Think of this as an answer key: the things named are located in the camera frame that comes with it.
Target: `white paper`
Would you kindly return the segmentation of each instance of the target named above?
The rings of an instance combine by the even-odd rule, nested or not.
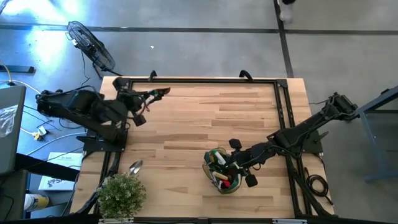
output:
[[[50,152],[49,159],[64,154],[64,152]],[[71,169],[80,170],[82,153],[69,153],[52,159],[49,162],[70,167]],[[40,181],[39,190],[73,190],[75,183],[67,180],[55,179],[52,177],[43,176]]]

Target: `wooden table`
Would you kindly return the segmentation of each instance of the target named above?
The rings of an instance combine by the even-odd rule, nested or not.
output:
[[[103,80],[101,93],[107,99],[116,97],[113,80],[114,77]],[[301,78],[289,78],[287,82],[298,124],[311,115],[304,82]],[[257,186],[248,188],[243,181],[240,189],[230,195],[219,194],[201,168],[204,153],[216,147],[230,151],[228,140],[231,138],[240,139],[243,148],[247,148],[265,141],[267,135],[280,128],[273,86],[134,84],[134,89],[139,91],[165,87],[171,87],[171,92],[150,106],[150,112],[145,113],[147,123],[138,128],[131,126],[119,166],[119,171],[125,172],[134,161],[144,160],[139,178],[146,186],[147,200],[137,216],[293,217],[284,157],[268,159],[261,170],[252,171],[257,176]],[[95,152],[82,163],[71,212],[81,208],[97,187],[103,159],[103,152]],[[304,154],[303,164],[311,174],[325,177],[322,163],[315,156]],[[301,190],[297,192],[304,211]],[[333,213],[325,198],[317,199]]]

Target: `electric fan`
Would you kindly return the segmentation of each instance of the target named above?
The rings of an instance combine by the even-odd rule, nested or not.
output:
[[[96,66],[101,71],[122,76],[113,71],[115,62],[111,54],[106,50],[104,43],[99,41],[82,23],[71,21],[68,23],[67,30],[74,46],[80,49],[93,62],[93,67],[99,79],[102,79],[102,77],[98,73]]]

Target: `white cable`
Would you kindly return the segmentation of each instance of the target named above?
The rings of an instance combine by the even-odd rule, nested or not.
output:
[[[33,133],[32,133],[32,132],[28,132],[28,131],[26,131],[24,128],[21,128],[21,131],[23,131],[23,132],[25,132],[25,133],[27,133],[27,134],[31,134],[31,135],[33,135]]]
[[[75,136],[75,135],[79,135],[79,134],[87,134],[87,133],[73,133],[73,134],[67,134],[67,135],[65,135],[65,136],[61,136],[61,137],[59,137],[59,138],[56,138],[56,139],[54,139],[54,140],[51,140],[51,141],[45,143],[44,145],[38,147],[37,149],[33,150],[32,152],[30,152],[30,153],[28,153],[28,154],[26,154],[26,155],[29,156],[29,155],[31,155],[31,154],[37,152],[38,150],[42,149],[43,147],[47,146],[48,144],[53,143],[53,142],[55,142],[55,141],[57,141],[57,140],[59,140],[59,139],[63,139],[63,138],[69,137],[69,136]]]
[[[36,90],[35,88],[31,87],[29,84],[26,84],[26,83],[21,82],[21,81],[18,81],[18,80],[12,80],[12,78],[11,78],[11,73],[10,73],[10,70],[8,69],[7,65],[6,65],[3,61],[1,61],[1,60],[0,60],[0,63],[2,63],[2,65],[3,65],[4,68],[6,69],[7,74],[8,74],[8,77],[9,77],[9,80],[0,80],[0,82],[18,82],[18,83],[21,83],[21,84],[23,84],[23,85],[25,85],[25,86],[28,86],[29,88],[31,88],[31,89],[33,89],[34,91],[36,91],[36,93],[40,94],[40,92],[39,92],[38,90]]]

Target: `spoon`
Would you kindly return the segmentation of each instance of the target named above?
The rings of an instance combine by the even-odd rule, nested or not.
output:
[[[144,162],[142,161],[142,159],[140,159],[140,160],[136,161],[135,163],[133,163],[130,166],[130,175],[136,175],[138,173],[138,171],[141,169],[143,163]]]

